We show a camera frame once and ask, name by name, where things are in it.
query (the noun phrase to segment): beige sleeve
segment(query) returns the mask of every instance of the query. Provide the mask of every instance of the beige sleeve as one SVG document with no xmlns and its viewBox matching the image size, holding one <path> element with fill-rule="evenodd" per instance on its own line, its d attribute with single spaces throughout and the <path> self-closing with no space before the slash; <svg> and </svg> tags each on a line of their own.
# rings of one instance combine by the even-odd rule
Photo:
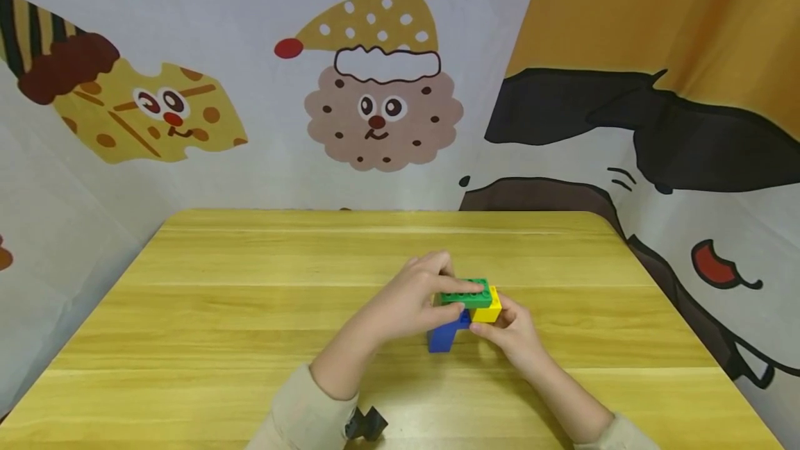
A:
<svg viewBox="0 0 800 450">
<path fill-rule="evenodd" d="M 614 422 L 594 443 L 576 444 L 575 450 L 658 450 L 645 433 L 624 415 L 615 413 Z"/>
<path fill-rule="evenodd" d="M 317 386 L 308 365 L 294 371 L 272 399 L 267 419 L 245 450 L 341 450 L 358 395 L 336 401 Z"/>
</svg>

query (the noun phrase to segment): wood grain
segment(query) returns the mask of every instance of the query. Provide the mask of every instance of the wood grain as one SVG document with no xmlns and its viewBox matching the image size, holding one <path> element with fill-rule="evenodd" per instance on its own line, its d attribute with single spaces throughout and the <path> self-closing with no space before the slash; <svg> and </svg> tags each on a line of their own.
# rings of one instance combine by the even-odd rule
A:
<svg viewBox="0 0 800 450">
<path fill-rule="evenodd" d="M 2 449 L 242 449 L 269 400 L 410 256 L 447 248 L 530 306 L 556 359 L 664 449 L 780 449 L 625 244 L 580 212 L 181 212 L 0 430 Z M 562 449 L 502 355 L 387 345 L 381 449 Z M 351 448 L 374 448 L 352 444 Z"/>
</svg>

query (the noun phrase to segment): cartoon backdrop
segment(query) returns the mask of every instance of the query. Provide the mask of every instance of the cartoon backdrop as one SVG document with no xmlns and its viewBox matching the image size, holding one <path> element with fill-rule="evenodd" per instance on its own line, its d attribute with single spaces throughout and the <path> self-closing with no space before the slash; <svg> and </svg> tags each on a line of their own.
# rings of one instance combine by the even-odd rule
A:
<svg viewBox="0 0 800 450">
<path fill-rule="evenodd" d="M 531 0 L 462 210 L 605 217 L 800 448 L 800 0 Z"/>
<path fill-rule="evenodd" d="M 799 6 L 0 0 L 0 413 L 182 208 L 575 209 L 800 447 Z"/>
<path fill-rule="evenodd" d="M 180 209 L 458 209 L 527 3 L 0 0 L 0 415 Z"/>
</svg>

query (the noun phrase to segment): cartoon eye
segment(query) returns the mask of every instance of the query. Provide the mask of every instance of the cartoon eye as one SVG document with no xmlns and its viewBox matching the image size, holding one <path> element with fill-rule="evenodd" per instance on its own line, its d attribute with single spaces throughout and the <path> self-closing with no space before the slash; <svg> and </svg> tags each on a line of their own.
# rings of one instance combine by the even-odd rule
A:
<svg viewBox="0 0 800 450">
<path fill-rule="evenodd" d="M 406 116 L 408 106 L 400 96 L 389 96 L 383 100 L 383 116 L 394 122 Z"/>
<path fill-rule="evenodd" d="M 148 114 L 150 117 L 158 117 L 161 115 L 161 105 L 158 99 L 152 93 L 145 89 L 133 89 L 133 101 L 142 112 Z"/>
<path fill-rule="evenodd" d="M 377 108 L 378 104 L 375 104 L 375 99 L 372 96 L 369 96 L 369 94 L 362 96 L 361 101 L 358 102 L 358 113 L 360 113 L 365 119 L 372 117 Z"/>
<path fill-rule="evenodd" d="M 158 98 L 161 99 L 168 111 L 177 113 L 179 117 L 189 117 L 189 102 L 174 88 L 162 87 L 158 89 Z"/>
</svg>

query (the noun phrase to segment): red pom-pom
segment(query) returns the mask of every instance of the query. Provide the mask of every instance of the red pom-pom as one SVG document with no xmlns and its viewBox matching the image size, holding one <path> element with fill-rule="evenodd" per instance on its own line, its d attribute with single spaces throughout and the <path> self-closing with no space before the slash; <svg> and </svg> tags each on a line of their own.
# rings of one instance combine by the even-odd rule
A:
<svg viewBox="0 0 800 450">
<path fill-rule="evenodd" d="M 298 39 L 283 39 L 275 44 L 275 56 L 289 60 L 302 52 L 302 42 Z"/>
</svg>

